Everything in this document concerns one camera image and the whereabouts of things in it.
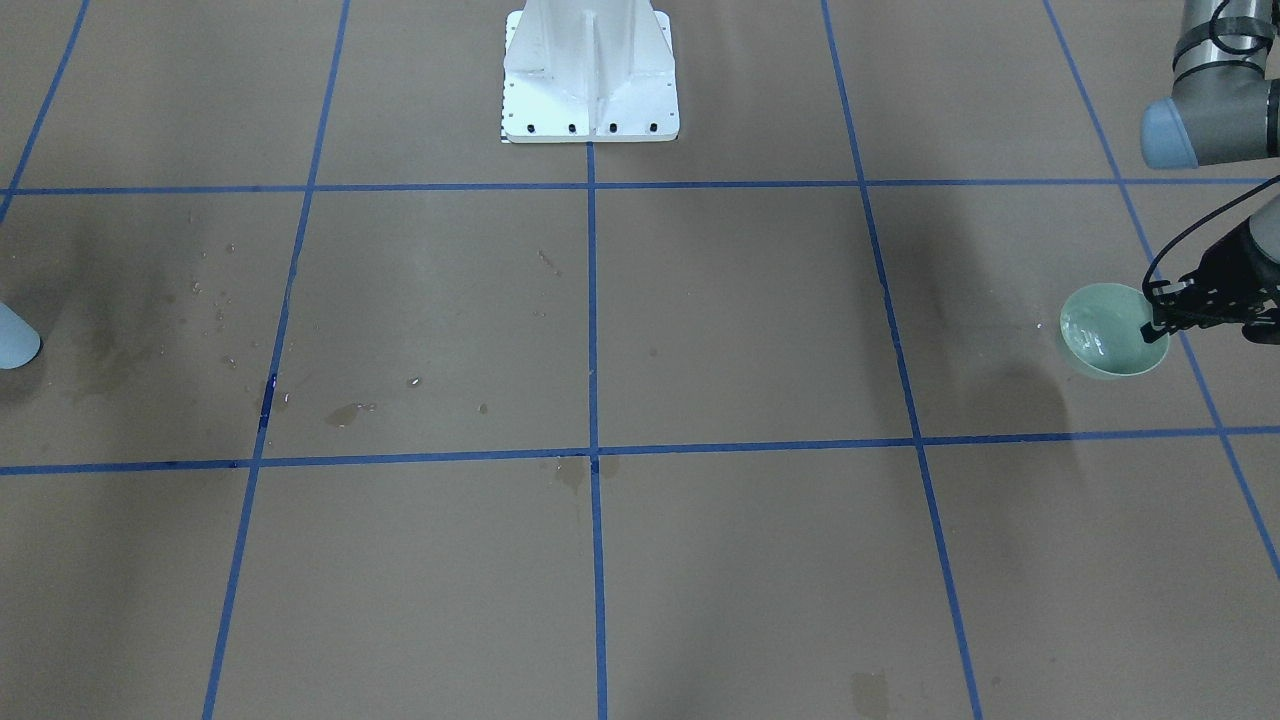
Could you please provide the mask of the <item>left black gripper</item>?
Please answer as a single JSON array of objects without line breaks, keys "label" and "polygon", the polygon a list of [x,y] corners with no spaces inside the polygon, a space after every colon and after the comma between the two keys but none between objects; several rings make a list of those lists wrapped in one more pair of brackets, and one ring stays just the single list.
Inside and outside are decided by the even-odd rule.
[{"label": "left black gripper", "polygon": [[1153,319],[1140,327],[1148,345],[1192,328],[1235,324],[1256,345],[1279,342],[1277,233],[1249,218],[1212,243],[1199,265],[1176,281],[1146,277]]}]

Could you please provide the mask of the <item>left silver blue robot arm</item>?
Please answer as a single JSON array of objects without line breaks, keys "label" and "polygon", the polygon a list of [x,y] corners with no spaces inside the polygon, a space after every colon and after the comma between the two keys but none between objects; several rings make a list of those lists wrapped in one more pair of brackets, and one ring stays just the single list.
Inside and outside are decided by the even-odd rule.
[{"label": "left silver blue robot arm", "polygon": [[[1156,170],[1189,170],[1277,156],[1277,81],[1266,76],[1277,46],[1275,1],[1188,1],[1172,53],[1172,87],[1147,106],[1140,151]],[[1257,345],[1277,342],[1277,201],[1253,211],[1175,281],[1147,272],[1146,343],[1190,328],[1238,324]]]}]

